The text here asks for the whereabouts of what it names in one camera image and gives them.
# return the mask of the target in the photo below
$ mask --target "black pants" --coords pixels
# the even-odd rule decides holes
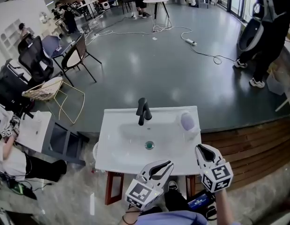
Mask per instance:
[[[274,37],[273,34],[264,32],[258,44],[251,50],[243,52],[239,57],[240,63],[248,62],[254,55],[256,57],[256,69],[253,74],[254,79],[259,82],[267,72],[270,64],[278,58],[283,48],[285,38]]]
[[[165,206],[171,211],[191,211],[190,207],[187,204],[186,199],[182,196],[177,190],[170,190],[164,194]],[[162,209],[159,207],[153,207],[141,215],[146,215],[150,213],[162,212]]]
[[[57,182],[62,174],[66,174],[67,165],[63,160],[54,163],[48,163],[37,157],[26,155],[26,173],[25,178],[40,178]]]

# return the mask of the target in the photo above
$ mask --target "concrete floor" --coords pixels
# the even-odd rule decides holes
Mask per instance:
[[[166,4],[173,26],[193,30],[184,37],[197,43],[198,52],[220,54],[235,60],[240,22],[219,7],[197,9],[183,4],[177,0]],[[99,26],[93,32],[123,17],[121,8],[108,10],[97,20]],[[160,23],[165,21],[161,8],[158,17]],[[150,18],[137,17],[124,19],[103,31],[108,29],[149,33],[152,23]],[[188,30],[173,28],[150,35],[111,34],[90,43],[88,51],[103,63],[101,67],[91,57],[84,61],[97,83],[93,83],[84,68],[67,73],[76,88],[86,94],[84,109],[74,128],[100,132],[104,109],[136,108],[141,97],[148,100],[150,107],[198,106],[203,132],[246,127],[289,113],[288,105],[275,112],[285,99],[284,95],[273,94],[267,87],[258,89],[249,85],[254,66],[246,70],[235,69],[233,62],[227,59],[222,59],[221,65],[215,64],[213,58],[192,52],[190,45],[180,38],[185,31]],[[72,103],[69,99],[67,102],[65,109],[74,117],[81,101],[74,97]]]

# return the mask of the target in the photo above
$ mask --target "sink basin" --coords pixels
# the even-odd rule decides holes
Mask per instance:
[[[136,110],[105,109],[96,169],[138,174],[148,163],[168,159],[174,163],[172,175],[198,174],[194,148],[201,135],[188,139],[176,122],[177,115],[188,111],[199,128],[197,107],[151,108],[152,119],[143,126]]]

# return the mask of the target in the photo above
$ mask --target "wooden platform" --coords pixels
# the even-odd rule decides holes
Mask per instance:
[[[201,137],[230,162],[234,178],[228,190],[257,181],[290,161],[290,118]],[[200,176],[189,176],[187,183],[188,195],[204,189]]]

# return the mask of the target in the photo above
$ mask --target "person's leg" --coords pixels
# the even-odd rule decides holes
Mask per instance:
[[[141,4],[141,2],[142,2],[142,1],[140,1],[140,0],[135,0],[136,10],[138,11],[139,16],[143,16],[143,12],[141,11],[141,8],[140,8],[140,4]]]
[[[176,182],[169,182],[169,191],[164,194],[165,206],[169,211],[190,211],[186,199],[178,191]]]
[[[254,80],[250,80],[250,84],[252,86],[255,86],[256,84],[258,84],[258,82],[261,82],[260,86],[264,85],[264,83],[262,82],[262,77],[267,72],[270,64],[279,57],[282,48],[282,44],[276,44],[273,42],[270,46],[266,46],[264,50],[256,55],[254,59],[254,61],[256,62],[256,68],[253,74]]]
[[[146,12],[146,9],[145,9],[146,7],[147,7],[147,4],[144,3],[143,1],[141,1],[140,8],[141,8],[141,11],[143,13],[143,18],[151,17],[151,14],[149,14],[149,13]]]
[[[260,52],[262,50],[262,47],[265,44],[265,40],[266,40],[266,37],[263,34],[261,36],[259,42],[257,43],[257,45],[253,49],[241,53],[241,55],[238,57],[238,59],[234,62],[234,66],[235,67],[246,68],[248,66],[247,62],[250,59],[252,59],[252,57],[255,54],[257,54],[258,52]]]
[[[66,174],[67,165],[63,160],[54,163],[48,163],[37,157],[26,155],[26,173],[25,178],[40,178],[57,182],[62,174]]]

